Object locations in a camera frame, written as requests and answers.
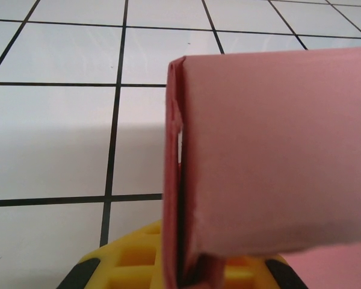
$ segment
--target pink box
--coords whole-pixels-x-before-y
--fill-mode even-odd
[[[167,288],[219,288],[229,256],[361,241],[361,48],[181,58],[166,119]],[[361,288],[361,262],[337,273],[358,254],[288,261],[313,288]]]

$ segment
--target black grout line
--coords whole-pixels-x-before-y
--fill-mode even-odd
[[[105,197],[111,197],[113,194],[114,163],[115,163],[116,137],[117,137],[120,90],[121,90],[120,84],[122,83],[123,58],[125,54],[127,13],[128,13],[128,0],[125,0],[122,35],[120,38],[119,63],[118,63],[118,71],[116,76],[113,122],[111,125],[110,148],[108,151],[106,186],[104,192]],[[110,214],[111,214],[111,203],[109,201],[105,201],[103,207],[102,229],[100,231],[100,242],[99,242],[100,246],[104,246],[108,243],[108,233],[110,230]]]
[[[121,87],[166,87],[165,84],[122,83]]]
[[[307,50],[306,45],[302,42],[302,40],[299,38],[299,36],[297,35],[297,33],[295,33],[295,31],[293,30],[293,28],[290,26],[290,24],[288,23],[288,21],[286,21],[286,19],[282,16],[281,12],[277,9],[277,7],[273,4],[273,2],[271,0],[267,0],[269,2],[269,4],[274,8],[274,10],[277,12],[277,14],[279,15],[279,17],[281,17],[282,21],[284,21],[284,23],[286,24],[286,26],[290,29],[291,33],[293,33],[293,35],[295,36],[295,38],[298,40],[298,42],[300,42],[301,46],[303,47],[303,49]]]
[[[307,2],[305,0],[302,1],[293,1],[293,0],[272,0],[274,2],[290,2],[290,3],[304,3],[304,4],[319,4],[319,5],[337,5],[337,6],[349,6],[349,7],[361,7],[361,5],[353,5],[353,4],[332,4],[330,2]]]
[[[330,5],[335,5],[335,6],[346,6],[346,7],[361,7],[361,5],[352,5],[352,4],[332,4],[329,2]]]
[[[0,86],[74,86],[115,87],[115,83],[69,83],[69,82],[0,82]]]
[[[258,32],[258,31],[238,31],[238,30],[217,30],[217,32],[224,33],[243,33],[243,34],[262,34],[262,35],[282,35],[282,36],[293,36],[292,33],[274,33],[274,32]]]
[[[323,2],[307,2],[307,1],[292,1],[292,0],[272,0],[274,2],[288,2],[288,3],[303,3],[303,4],[319,4],[319,5],[329,5],[328,3]]]
[[[21,22],[19,20],[5,20],[0,19],[2,22]],[[27,23],[39,23],[39,24],[54,24],[54,25],[77,25],[77,26],[96,26],[96,27],[116,27],[121,28],[121,25],[107,25],[107,24],[88,24],[88,23],[68,23],[68,22],[42,22],[42,21],[28,21]],[[181,31],[206,31],[213,32],[211,29],[200,29],[200,28],[176,28],[176,27],[155,27],[155,26],[126,26],[127,28],[134,29],[152,29],[152,30],[181,30]],[[263,35],[280,35],[280,36],[294,36],[293,33],[274,33],[274,32],[259,32],[259,31],[238,31],[238,30],[217,30],[216,32],[220,33],[238,33],[238,34],[263,34]],[[314,34],[297,34],[297,36],[308,36],[308,37],[329,37],[329,38],[340,38],[340,39],[361,39],[358,36],[326,36],[326,35],[314,35]],[[49,83],[49,82],[0,82],[0,85],[39,85],[39,86],[116,86],[115,84],[69,84],[69,83]],[[122,86],[134,85],[134,84],[122,84]]]
[[[110,234],[111,202],[103,203],[102,225],[100,227],[99,247],[107,245]]]
[[[0,207],[21,207],[33,205],[64,205],[87,203],[135,202],[145,200],[161,200],[162,194],[121,194],[116,196],[84,196],[84,197],[42,197],[33,199],[0,200]]]
[[[14,23],[22,23],[22,20],[11,20],[11,19],[0,19],[0,22],[14,22]]]
[[[297,34],[303,37],[316,37],[316,38],[338,38],[338,39],[361,39],[361,37],[353,36],[332,36],[332,35],[311,35],[311,34]]]
[[[36,0],[34,5],[32,6],[32,8],[30,9],[30,11],[28,12],[27,16],[24,18],[24,20],[22,21],[21,25],[19,26],[19,28],[17,29],[17,31],[15,32],[14,36],[12,37],[12,39],[10,40],[10,42],[8,43],[7,47],[4,49],[3,53],[0,56],[0,65],[1,63],[4,61],[5,56],[7,56],[9,50],[11,49],[12,45],[14,44],[14,42],[16,41],[16,39],[18,38],[18,36],[20,35],[20,33],[22,32],[25,24],[28,22],[29,18],[31,17],[32,13],[35,11],[37,4],[39,4],[40,0]]]
[[[336,6],[334,6],[332,3],[329,2],[329,0],[325,0],[326,2],[328,2],[339,14],[341,14],[347,21],[349,21],[350,24],[352,24],[358,31],[361,32],[361,29],[353,23],[352,20],[350,20],[349,18],[346,17],[346,15],[343,14],[343,12],[339,11],[338,8]]]
[[[33,24],[53,24],[53,25],[71,25],[71,26],[93,26],[93,27],[115,27],[121,28],[121,25],[108,25],[108,24],[91,24],[91,23],[74,23],[74,22],[51,22],[51,21],[28,21]]]
[[[205,1],[205,0],[201,0],[201,1],[202,1],[202,4],[203,4],[203,7],[205,8],[205,12],[206,12],[207,18],[209,19],[210,26],[211,26],[211,30],[212,30],[212,32],[214,33],[215,41],[217,42],[219,51],[221,52],[221,54],[224,54],[224,50],[223,50],[223,47],[222,47],[221,40],[219,39],[217,30],[215,30],[215,26],[214,26],[214,23],[213,23],[213,21],[212,21],[212,18],[211,18],[209,9],[207,8],[206,1]]]
[[[12,199],[0,200],[0,207],[18,207],[33,205],[60,205],[60,204],[83,204],[100,203],[104,201],[104,196],[90,197],[43,197],[36,199]]]
[[[162,194],[118,194],[111,196],[112,202],[136,202],[140,200],[161,200]]]
[[[128,25],[127,28],[135,28],[135,29],[156,29],[156,30],[183,30],[183,31],[206,31],[211,32],[211,29],[203,29],[203,28],[181,28],[181,27],[160,27],[160,26],[132,26]]]

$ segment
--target black rubber part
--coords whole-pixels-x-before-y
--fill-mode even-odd
[[[268,259],[265,264],[281,289],[308,289],[289,265],[275,259]]]
[[[57,289],[84,289],[99,263],[100,259],[92,258],[77,264]]]

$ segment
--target tiled floor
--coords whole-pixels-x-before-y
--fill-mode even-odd
[[[352,46],[361,0],[0,0],[0,289],[160,218],[169,61]]]

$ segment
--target yellow plastic grid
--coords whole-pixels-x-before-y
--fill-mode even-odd
[[[99,258],[85,289],[162,289],[161,222],[157,221],[86,255],[80,263]],[[224,289],[279,289],[265,258],[227,260]]]

